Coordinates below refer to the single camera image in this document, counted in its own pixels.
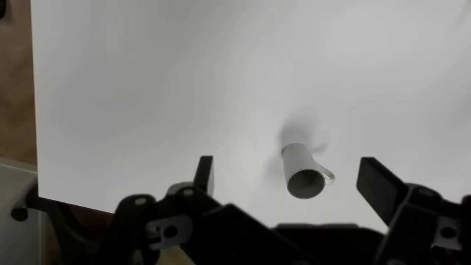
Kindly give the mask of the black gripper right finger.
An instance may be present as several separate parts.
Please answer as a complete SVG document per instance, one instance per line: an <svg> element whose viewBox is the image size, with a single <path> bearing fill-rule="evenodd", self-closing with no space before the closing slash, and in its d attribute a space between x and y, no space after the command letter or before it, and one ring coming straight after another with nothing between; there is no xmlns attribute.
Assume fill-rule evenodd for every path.
<svg viewBox="0 0 471 265"><path fill-rule="evenodd" d="M407 185L375 157L360 158L356 189L385 225L407 194Z"/></svg>

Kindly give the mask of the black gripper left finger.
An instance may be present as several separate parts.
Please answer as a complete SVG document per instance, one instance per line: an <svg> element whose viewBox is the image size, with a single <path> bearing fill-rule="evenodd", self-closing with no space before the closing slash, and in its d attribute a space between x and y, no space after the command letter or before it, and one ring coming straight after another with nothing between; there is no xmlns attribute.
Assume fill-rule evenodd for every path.
<svg viewBox="0 0 471 265"><path fill-rule="evenodd" d="M194 173L192 183L207 192L213 192L213 157L211 155L201 155Z"/></svg>

